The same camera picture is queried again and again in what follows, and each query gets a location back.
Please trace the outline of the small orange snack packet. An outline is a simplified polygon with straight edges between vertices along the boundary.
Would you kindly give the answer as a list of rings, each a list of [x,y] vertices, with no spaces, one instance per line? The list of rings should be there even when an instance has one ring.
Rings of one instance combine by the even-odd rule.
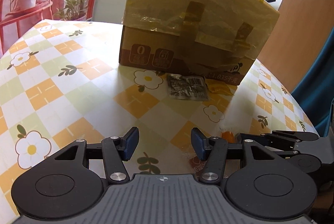
[[[221,131],[221,138],[225,139],[230,144],[235,144],[237,142],[233,132],[231,132],[231,131],[222,130]]]

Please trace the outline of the clear red snack packet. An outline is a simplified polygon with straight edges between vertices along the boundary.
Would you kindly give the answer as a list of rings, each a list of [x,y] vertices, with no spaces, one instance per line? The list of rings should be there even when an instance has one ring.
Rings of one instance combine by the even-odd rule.
[[[206,161],[201,161],[197,156],[195,156],[189,159],[189,164],[191,167],[191,172],[196,176],[199,176],[205,167]]]

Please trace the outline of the blue curtain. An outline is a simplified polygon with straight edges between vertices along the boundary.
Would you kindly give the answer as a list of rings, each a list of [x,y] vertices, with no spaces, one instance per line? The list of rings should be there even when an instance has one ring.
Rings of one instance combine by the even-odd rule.
[[[333,32],[301,82],[292,92],[321,137],[328,134],[333,103]]]

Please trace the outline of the yellow snack packet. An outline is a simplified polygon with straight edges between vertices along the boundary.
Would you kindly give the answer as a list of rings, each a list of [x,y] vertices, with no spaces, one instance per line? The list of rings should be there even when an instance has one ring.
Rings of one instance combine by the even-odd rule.
[[[237,89],[235,85],[228,85],[223,81],[205,79],[208,90],[214,94],[233,95]]]

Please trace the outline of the silver black snack packet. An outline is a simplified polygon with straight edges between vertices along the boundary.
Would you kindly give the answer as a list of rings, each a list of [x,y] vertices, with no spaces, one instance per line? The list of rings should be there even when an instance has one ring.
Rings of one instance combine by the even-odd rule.
[[[172,99],[208,101],[207,86],[200,76],[167,74],[168,96]]]

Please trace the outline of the checkered floral tablecloth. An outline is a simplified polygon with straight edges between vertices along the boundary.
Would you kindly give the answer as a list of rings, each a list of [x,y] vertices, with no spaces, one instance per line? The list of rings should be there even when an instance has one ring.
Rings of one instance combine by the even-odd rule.
[[[313,132],[289,91],[255,62],[233,95],[205,102],[168,96],[166,75],[121,66],[122,27],[44,20],[1,57],[1,223],[18,215],[14,180],[67,144],[99,143],[131,127],[140,141],[129,174],[192,173],[192,128],[260,135],[272,130]]]

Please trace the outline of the wooden board panel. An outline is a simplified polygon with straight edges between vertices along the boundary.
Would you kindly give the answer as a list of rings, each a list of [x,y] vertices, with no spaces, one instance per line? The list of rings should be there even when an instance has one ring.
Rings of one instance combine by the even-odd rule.
[[[283,0],[280,17],[258,59],[292,92],[333,27],[333,0]]]

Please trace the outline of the taped cardboard box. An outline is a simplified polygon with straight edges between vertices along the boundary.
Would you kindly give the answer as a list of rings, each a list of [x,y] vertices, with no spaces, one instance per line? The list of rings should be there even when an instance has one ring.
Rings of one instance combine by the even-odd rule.
[[[265,0],[126,0],[119,63],[239,85],[278,18]]]

